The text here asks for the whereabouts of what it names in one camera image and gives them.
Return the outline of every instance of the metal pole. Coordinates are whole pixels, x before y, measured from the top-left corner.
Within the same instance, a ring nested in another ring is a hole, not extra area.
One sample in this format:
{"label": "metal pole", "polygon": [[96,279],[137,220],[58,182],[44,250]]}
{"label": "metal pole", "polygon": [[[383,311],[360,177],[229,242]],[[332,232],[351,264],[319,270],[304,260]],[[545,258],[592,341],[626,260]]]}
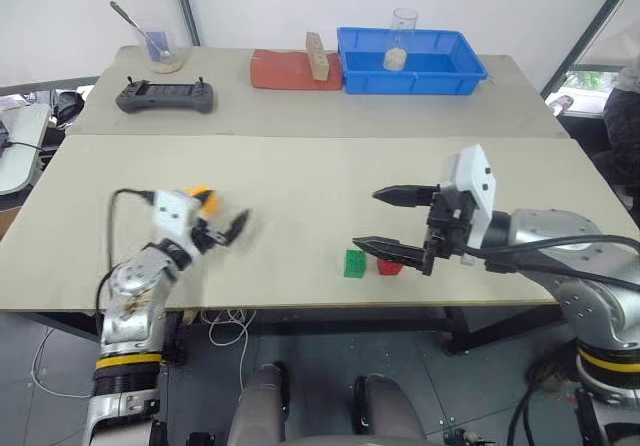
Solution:
{"label": "metal pole", "polygon": [[551,76],[551,79],[546,84],[546,86],[542,88],[542,92],[540,93],[542,99],[547,99],[547,96],[549,96],[549,94],[558,90],[558,88],[561,86],[561,83],[563,83],[566,79],[566,72],[573,65],[573,63],[576,62],[585,48],[589,45],[591,40],[595,37],[598,30],[602,27],[602,25],[607,20],[619,1],[620,0],[606,0],[604,2],[602,7],[600,8],[600,11],[598,11],[598,14],[596,14],[595,18],[593,18],[593,21],[591,21],[589,26],[587,26],[585,32],[582,33],[582,36],[580,36],[580,39],[578,39],[571,51],[569,51],[569,54],[564,59],[560,67],[556,70],[555,73],[553,73],[553,76]]}
{"label": "metal pole", "polygon": [[191,44],[193,46],[200,46],[200,37],[198,36],[198,28],[196,27],[195,19],[193,18],[193,12],[191,11],[191,3],[189,0],[178,0],[180,2],[180,10],[182,11],[182,17],[187,26],[189,37],[191,38]]}

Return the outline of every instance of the glass cup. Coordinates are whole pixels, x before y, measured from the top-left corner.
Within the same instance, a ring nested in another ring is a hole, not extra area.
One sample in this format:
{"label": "glass cup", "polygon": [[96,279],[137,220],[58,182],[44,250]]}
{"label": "glass cup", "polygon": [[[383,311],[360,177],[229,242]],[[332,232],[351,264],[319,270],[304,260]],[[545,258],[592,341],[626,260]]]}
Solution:
{"label": "glass cup", "polygon": [[175,45],[171,32],[154,26],[142,26],[136,31],[140,49],[145,52],[149,68],[156,73],[173,73],[182,67],[184,60]]}
{"label": "glass cup", "polygon": [[393,12],[389,29],[389,46],[382,66],[388,71],[402,71],[409,54],[409,40],[416,29],[418,12],[400,8]]}

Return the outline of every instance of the blue plastic tray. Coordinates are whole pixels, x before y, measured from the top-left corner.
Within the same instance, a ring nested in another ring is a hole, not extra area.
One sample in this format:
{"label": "blue plastic tray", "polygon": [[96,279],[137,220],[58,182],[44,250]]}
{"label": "blue plastic tray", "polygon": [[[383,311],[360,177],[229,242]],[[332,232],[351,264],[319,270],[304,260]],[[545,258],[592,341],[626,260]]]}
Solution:
{"label": "blue plastic tray", "polygon": [[388,29],[338,28],[338,50],[349,94],[471,94],[487,78],[462,33],[417,29],[403,71],[382,67]]}

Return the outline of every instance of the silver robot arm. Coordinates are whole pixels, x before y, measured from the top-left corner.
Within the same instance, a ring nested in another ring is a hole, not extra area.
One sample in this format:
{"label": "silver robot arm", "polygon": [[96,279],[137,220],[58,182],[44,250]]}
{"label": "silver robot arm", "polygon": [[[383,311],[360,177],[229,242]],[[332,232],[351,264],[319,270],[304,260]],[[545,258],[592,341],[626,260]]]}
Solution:
{"label": "silver robot arm", "polygon": [[110,300],[100,337],[83,446],[166,445],[166,425],[153,419],[160,408],[158,373],[165,338],[166,301],[181,271],[215,245],[230,245],[248,212],[220,233],[199,216],[211,191],[152,194],[157,243],[116,266],[105,285]]}
{"label": "silver robot arm", "polygon": [[431,274],[436,258],[460,255],[463,264],[481,258],[488,271],[519,272],[540,284],[559,302],[578,338],[576,363],[585,390],[577,396],[583,436],[589,444],[607,446],[608,425],[633,425],[637,431],[639,243],[619,237],[598,238],[609,242],[576,238],[572,244],[542,247],[540,241],[586,238],[600,231],[589,219],[567,211],[494,212],[494,195],[495,179],[482,148],[467,148],[447,161],[440,185],[391,186],[373,195],[394,206],[430,207],[423,247],[377,236],[355,238],[354,243],[425,275]]}

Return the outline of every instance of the green block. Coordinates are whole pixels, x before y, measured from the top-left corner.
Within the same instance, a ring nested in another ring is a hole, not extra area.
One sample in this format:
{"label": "green block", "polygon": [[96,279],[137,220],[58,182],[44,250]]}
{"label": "green block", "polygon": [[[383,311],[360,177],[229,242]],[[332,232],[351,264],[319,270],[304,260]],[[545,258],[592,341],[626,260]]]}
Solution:
{"label": "green block", "polygon": [[344,257],[344,277],[362,278],[367,269],[367,258],[359,249],[347,249]]}

